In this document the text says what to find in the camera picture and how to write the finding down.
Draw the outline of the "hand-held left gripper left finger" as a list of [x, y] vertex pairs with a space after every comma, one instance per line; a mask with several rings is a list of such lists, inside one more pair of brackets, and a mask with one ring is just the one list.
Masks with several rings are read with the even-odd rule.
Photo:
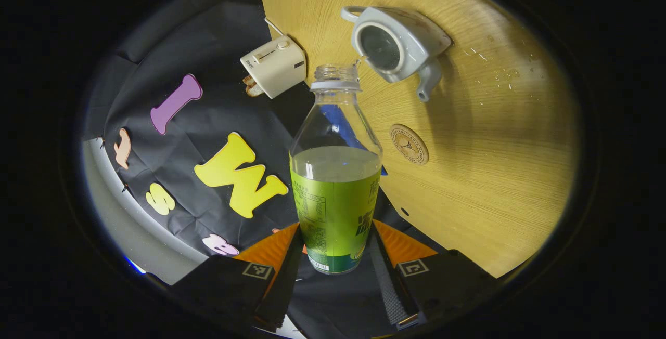
[[210, 256], [173, 284], [188, 308], [224, 324], [280, 329], [292, 299], [304, 242], [297, 223], [235, 257]]

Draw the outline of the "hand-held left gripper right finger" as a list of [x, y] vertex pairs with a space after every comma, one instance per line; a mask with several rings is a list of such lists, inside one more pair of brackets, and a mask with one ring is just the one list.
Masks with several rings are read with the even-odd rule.
[[460, 251], [437, 252], [378, 220], [368, 250], [386, 315], [398, 330], [450, 318], [495, 289], [495, 278]]

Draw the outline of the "green label water bottle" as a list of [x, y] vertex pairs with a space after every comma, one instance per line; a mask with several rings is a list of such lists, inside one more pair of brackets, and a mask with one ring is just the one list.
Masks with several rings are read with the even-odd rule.
[[380, 188], [380, 161], [372, 152], [343, 146], [321, 114], [322, 105], [359, 105], [358, 63], [317, 67], [310, 91], [313, 107], [289, 151], [293, 199], [310, 264], [320, 273], [342, 275], [363, 256]]

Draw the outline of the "round wooden coaster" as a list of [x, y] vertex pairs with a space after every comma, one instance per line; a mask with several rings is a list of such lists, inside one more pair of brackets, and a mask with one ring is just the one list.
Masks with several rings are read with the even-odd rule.
[[426, 143], [404, 124], [392, 124], [390, 139], [397, 151], [410, 163], [425, 165], [430, 159]]

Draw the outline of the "white ceramic teacup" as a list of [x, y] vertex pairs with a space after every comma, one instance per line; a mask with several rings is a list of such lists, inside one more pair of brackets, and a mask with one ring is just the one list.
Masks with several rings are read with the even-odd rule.
[[345, 6], [341, 17], [353, 23], [351, 45], [388, 83], [418, 74], [421, 102], [443, 78], [438, 57], [453, 41], [435, 22], [420, 12], [393, 7]]

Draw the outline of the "black backdrop cloth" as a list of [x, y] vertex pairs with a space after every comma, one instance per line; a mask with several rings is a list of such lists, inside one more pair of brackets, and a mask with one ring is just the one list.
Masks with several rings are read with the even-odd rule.
[[[105, 242], [168, 303], [256, 339], [280, 336], [284, 322], [220, 323], [172, 287], [210, 256], [235, 257], [299, 225], [289, 151], [313, 96], [299, 83], [287, 92], [294, 99], [252, 99], [241, 83], [240, 58], [269, 40], [263, 0], [168, 2], [100, 62], [81, 137]], [[342, 275], [318, 272], [302, 253], [285, 319], [301, 339], [407, 339], [439, 321], [390, 324], [368, 240]]]

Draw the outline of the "white toaster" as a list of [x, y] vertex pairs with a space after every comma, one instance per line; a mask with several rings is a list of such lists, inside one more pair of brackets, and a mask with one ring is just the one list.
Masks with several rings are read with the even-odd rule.
[[240, 63], [269, 99], [274, 99], [306, 78], [306, 55], [287, 35], [281, 35], [245, 54]]

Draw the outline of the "bread slices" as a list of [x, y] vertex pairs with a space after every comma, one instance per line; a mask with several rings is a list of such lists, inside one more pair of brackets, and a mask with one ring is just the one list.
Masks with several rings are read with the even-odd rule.
[[250, 97], [257, 97], [259, 95], [263, 95], [265, 92], [263, 88], [255, 81], [255, 79], [248, 74], [245, 76], [245, 78], [242, 79], [243, 83], [246, 85], [246, 93]]

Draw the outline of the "blue towel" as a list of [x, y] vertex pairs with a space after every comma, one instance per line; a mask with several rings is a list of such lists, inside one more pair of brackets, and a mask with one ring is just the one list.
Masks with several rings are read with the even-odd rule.
[[359, 105], [322, 105], [321, 114], [330, 123], [331, 132], [341, 138], [343, 146], [372, 152], [380, 161], [381, 176], [388, 175], [383, 166], [383, 147]]

